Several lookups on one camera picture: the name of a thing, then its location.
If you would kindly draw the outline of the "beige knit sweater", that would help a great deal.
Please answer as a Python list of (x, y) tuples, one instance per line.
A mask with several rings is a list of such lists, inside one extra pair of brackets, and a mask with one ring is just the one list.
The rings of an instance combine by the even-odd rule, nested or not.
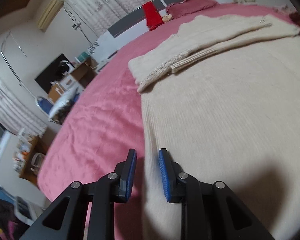
[(300, 232), (300, 28), (274, 16), (199, 15), (130, 60), (145, 135), (143, 236), (179, 239), (165, 148), (198, 180), (221, 180), (275, 239)]

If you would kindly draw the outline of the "pink bed blanket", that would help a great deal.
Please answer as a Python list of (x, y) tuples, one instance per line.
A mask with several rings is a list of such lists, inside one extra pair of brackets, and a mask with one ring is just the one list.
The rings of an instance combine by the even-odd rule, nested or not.
[(90, 183), (111, 172), (123, 161), (130, 148), (138, 161), (132, 199), (115, 206), (115, 237), (145, 239), (143, 236), (143, 185), (145, 135), (141, 95), (129, 70), (130, 60), (155, 49), (178, 32), (179, 27), (202, 15), (271, 15), (292, 24), (268, 8), (255, 5), (220, 4), (186, 15), (145, 33), (121, 48), (104, 70), (79, 97), (56, 135), (39, 172), (38, 185), (50, 200), (73, 181)]

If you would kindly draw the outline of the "white pillow on chair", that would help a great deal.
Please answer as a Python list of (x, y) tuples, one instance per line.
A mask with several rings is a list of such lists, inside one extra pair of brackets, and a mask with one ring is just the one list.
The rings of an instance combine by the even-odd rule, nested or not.
[(49, 118), (52, 120), (55, 118), (62, 110), (65, 110), (66, 107), (70, 106), (75, 95), (77, 93), (77, 87), (70, 88), (54, 103), (53, 107), (49, 112)]

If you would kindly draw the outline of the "wooden shelf with items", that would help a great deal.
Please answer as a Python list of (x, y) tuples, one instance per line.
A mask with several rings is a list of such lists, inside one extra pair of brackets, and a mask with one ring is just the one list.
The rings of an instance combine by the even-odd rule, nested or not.
[(17, 149), (13, 154), (13, 169), (19, 178), (37, 186), (37, 177), (48, 146), (38, 135), (30, 135), (22, 128), (17, 134)]

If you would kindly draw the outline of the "blue chair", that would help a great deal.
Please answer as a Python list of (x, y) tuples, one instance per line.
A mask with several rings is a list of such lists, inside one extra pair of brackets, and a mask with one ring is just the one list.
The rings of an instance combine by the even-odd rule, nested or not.
[(36, 105), (46, 115), (49, 115), (49, 113), (53, 107), (53, 103), (51, 101), (49, 101), (47, 98), (42, 97), (42, 96), (36, 97)]

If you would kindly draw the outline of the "wooden desk cabinet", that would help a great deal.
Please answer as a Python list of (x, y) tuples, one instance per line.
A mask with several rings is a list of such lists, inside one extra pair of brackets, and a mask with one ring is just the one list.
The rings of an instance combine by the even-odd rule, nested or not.
[(48, 93), (48, 99), (56, 102), (67, 90), (76, 88), (77, 93), (83, 92), (97, 75), (93, 67), (96, 62), (92, 57), (78, 64), (70, 73), (65, 73), (60, 81), (54, 81)]

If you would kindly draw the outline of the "grey white headboard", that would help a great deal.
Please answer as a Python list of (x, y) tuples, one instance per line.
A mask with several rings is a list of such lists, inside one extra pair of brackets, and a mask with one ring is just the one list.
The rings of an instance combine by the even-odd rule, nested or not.
[(111, 25), (96, 40), (97, 46), (90, 53), (92, 58), (97, 62), (102, 62), (131, 40), (162, 25), (163, 20), (159, 12), (165, 12), (169, 4), (182, 1), (184, 0), (147, 1)]

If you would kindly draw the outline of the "small beige plush toy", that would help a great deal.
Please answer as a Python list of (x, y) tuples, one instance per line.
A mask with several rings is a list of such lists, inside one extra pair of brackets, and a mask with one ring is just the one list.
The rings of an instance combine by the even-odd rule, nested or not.
[(167, 23), (167, 22), (171, 21), (172, 19), (173, 19), (173, 16), (171, 14), (166, 14), (162, 17), (162, 21), (164, 23)]

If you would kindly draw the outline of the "red garment on headboard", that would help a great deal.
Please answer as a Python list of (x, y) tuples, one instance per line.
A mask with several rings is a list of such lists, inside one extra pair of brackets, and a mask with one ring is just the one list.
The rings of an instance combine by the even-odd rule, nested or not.
[(145, 13), (146, 24), (149, 31), (153, 31), (154, 29), (157, 29), (157, 27), (164, 24), (161, 15), (151, 1), (143, 4), (142, 8)]

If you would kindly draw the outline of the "dark pink pillow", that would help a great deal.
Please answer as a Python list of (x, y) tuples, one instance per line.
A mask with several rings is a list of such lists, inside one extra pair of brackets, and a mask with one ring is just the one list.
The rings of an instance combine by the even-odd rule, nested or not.
[(166, 12), (173, 18), (192, 14), (218, 5), (216, 0), (184, 0), (179, 3), (171, 3), (166, 7)]

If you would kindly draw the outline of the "beige air conditioner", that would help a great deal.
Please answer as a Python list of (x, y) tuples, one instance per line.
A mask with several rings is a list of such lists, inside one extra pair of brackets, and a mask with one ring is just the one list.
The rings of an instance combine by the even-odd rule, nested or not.
[(47, 28), (64, 5), (64, 0), (51, 0), (37, 21), (39, 30), (46, 32)]

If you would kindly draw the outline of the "black wall television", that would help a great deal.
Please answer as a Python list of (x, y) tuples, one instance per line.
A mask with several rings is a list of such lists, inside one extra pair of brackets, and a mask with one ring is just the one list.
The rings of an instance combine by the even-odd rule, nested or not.
[(61, 54), (54, 59), (34, 80), (48, 93), (55, 81), (61, 81), (64, 75), (71, 72), (73, 65), (68, 58)]

